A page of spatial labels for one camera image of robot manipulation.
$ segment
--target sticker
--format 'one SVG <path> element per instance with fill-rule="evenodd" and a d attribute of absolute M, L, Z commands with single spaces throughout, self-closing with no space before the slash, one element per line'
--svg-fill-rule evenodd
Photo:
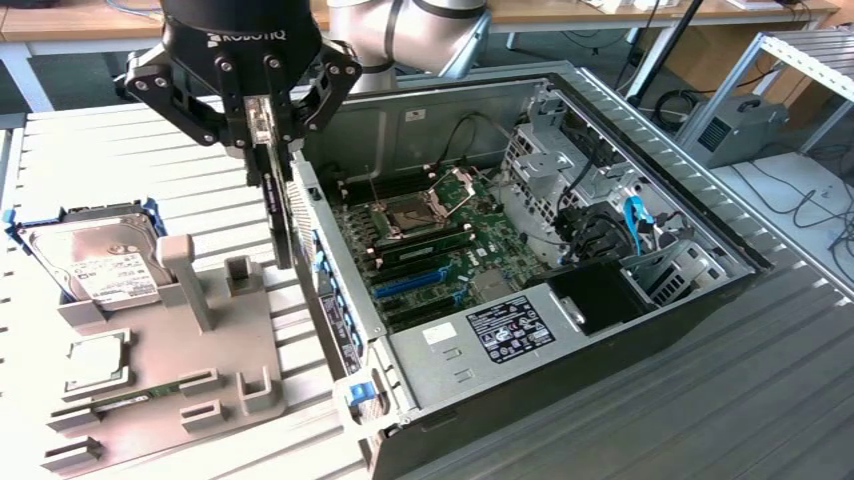
<path fill-rule="evenodd" d="M 70 271 L 98 303 L 113 303 L 158 293 L 158 283 L 139 253 L 73 263 Z"/>
<path fill-rule="evenodd" d="M 405 253 L 401 255 L 400 260 L 406 260 L 408 258 L 421 257 L 422 255 L 428 255 L 433 252 L 434 247 L 425 247 L 421 250 L 416 250 L 414 252 Z"/>
<path fill-rule="evenodd" d="M 410 110 L 409 112 L 406 112 L 405 115 L 405 119 L 408 122 L 416 122 L 417 120 L 424 120 L 428 118 L 428 110 L 426 109 L 420 109 L 420 110 Z"/>
<path fill-rule="evenodd" d="M 525 296 L 493 305 L 466 318 L 496 363 L 504 363 L 556 341 Z"/>
<path fill-rule="evenodd" d="M 109 403 L 107 405 L 95 407 L 93 411 L 97 413 L 109 412 L 110 410 L 115 410 L 117 408 L 127 407 L 129 405 L 134 405 L 135 403 L 146 402 L 150 398 L 151 397 L 149 397 L 149 395 L 139 395 L 134 398 L 129 398 L 127 400 L 121 400 L 115 403 Z"/>
<path fill-rule="evenodd" d="M 454 338 L 457 336 L 457 330 L 454 329 L 454 324 L 452 324 L 452 322 L 446 322 L 442 325 L 430 327 L 422 333 L 425 334 L 428 345 L 433 345 L 434 343 L 438 343 L 442 340 L 448 340 L 449 338 Z"/>

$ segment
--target green circuit board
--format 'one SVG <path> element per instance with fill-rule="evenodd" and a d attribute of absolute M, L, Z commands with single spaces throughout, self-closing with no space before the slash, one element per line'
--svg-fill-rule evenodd
<path fill-rule="evenodd" d="M 468 186 L 474 189 L 472 197 Z M 378 312 L 393 332 L 522 290 L 526 281 L 548 269 L 504 209 L 497 208 L 488 187 L 482 177 L 476 176 L 466 185 L 450 175 L 434 185 L 433 203 L 430 191 L 421 191 L 334 208 Z M 453 210 L 448 217 L 437 215 L 437 204 L 446 212 Z M 378 298 L 384 288 L 394 290 L 422 276 L 436 280 L 437 275 L 442 281 Z"/>

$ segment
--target gray device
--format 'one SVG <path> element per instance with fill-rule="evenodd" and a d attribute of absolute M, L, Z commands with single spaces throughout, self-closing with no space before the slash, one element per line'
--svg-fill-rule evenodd
<path fill-rule="evenodd" d="M 692 116 L 708 103 L 697 104 Z M 785 105 L 771 103 L 754 94 L 728 98 L 686 152 L 709 169 L 752 160 L 788 121 Z"/>
<path fill-rule="evenodd" d="M 666 348 L 772 266 L 556 75 L 356 97 L 293 167 L 374 479 Z"/>

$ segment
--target desk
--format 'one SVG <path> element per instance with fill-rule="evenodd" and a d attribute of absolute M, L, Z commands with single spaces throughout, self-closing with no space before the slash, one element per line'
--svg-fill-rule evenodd
<path fill-rule="evenodd" d="M 129 0 L 129 6 L 151 6 L 153 0 Z M 624 7 L 608 15 L 576 0 L 490 0 L 493 32 L 522 33 L 565 30 L 641 28 L 649 12 Z M 839 7 L 827 0 L 808 0 L 815 28 Z M 329 30 L 326 0 L 311 0 L 315 19 Z M 662 28 L 652 45 L 646 61 L 636 77 L 630 93 L 641 86 L 652 66 L 673 35 L 674 27 L 688 9 L 688 0 L 674 8 L 662 9 L 652 27 Z M 726 0 L 706 0 L 692 24 L 765 24 L 791 19 L 788 10 L 744 11 Z M 161 37 L 161 22 L 113 10 L 103 0 L 66 0 L 49 10 L 10 10 L 0 27 L 6 43 L 0 43 L 0 60 L 7 65 L 15 83 L 34 112 L 53 111 L 51 100 L 30 66 L 37 55 L 102 53 L 151 48 Z M 512 35 L 512 46 L 518 36 Z"/>
<path fill-rule="evenodd" d="M 10 7 L 0 7 L 0 26 L 6 21 L 6 14 L 10 11 Z M 0 33 L 0 42 L 3 41 L 3 33 Z"/>

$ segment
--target warning label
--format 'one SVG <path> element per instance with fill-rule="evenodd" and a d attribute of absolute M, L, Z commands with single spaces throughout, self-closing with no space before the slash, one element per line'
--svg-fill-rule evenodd
<path fill-rule="evenodd" d="M 71 265 L 71 273 L 95 302 L 121 302 L 158 292 L 139 253 L 94 258 Z"/>
<path fill-rule="evenodd" d="M 496 363 L 504 363 L 556 341 L 525 296 L 494 305 L 466 318 Z"/>

